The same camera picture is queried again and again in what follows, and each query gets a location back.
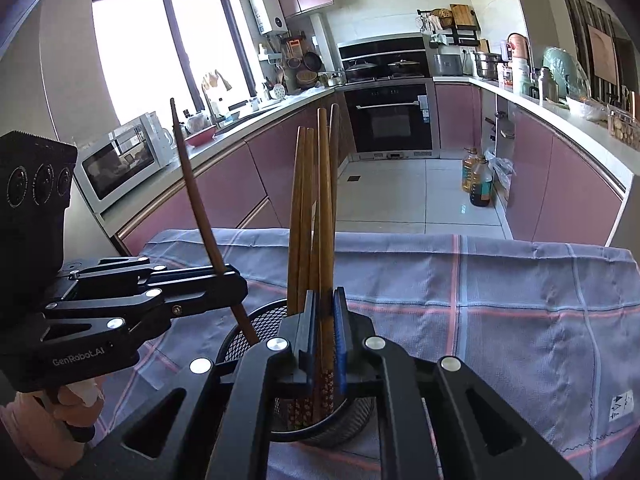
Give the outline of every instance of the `black oven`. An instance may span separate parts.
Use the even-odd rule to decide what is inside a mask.
[[[438,137],[431,131],[428,86],[380,85],[345,89],[356,143],[356,158],[437,158]]]

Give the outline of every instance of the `water heater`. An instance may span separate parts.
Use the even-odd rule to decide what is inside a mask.
[[[255,21],[261,34],[278,34],[287,31],[278,0],[249,0],[254,10]]]

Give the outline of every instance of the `tile floor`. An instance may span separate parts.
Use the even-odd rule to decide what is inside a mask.
[[[493,205],[473,206],[460,189],[461,163],[441,159],[350,162],[338,180],[335,229],[504,238]]]

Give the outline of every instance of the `white microwave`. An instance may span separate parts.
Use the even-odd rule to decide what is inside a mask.
[[[152,112],[80,148],[75,175],[91,208],[101,213],[175,156],[174,137]]]

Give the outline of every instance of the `striped curtain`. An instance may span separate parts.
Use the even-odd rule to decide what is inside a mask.
[[[616,51],[613,22],[611,16],[602,9],[596,7],[587,0],[564,0],[571,26],[574,30],[574,40],[577,49],[578,61],[587,73],[591,82],[591,93],[594,99],[598,99],[604,103],[619,101],[621,95],[622,72],[618,62],[618,53]],[[616,73],[618,74],[618,84],[614,84],[595,75],[593,67],[593,49],[591,47],[591,35],[589,26],[596,28],[609,36],[613,42],[613,52],[615,55]]]

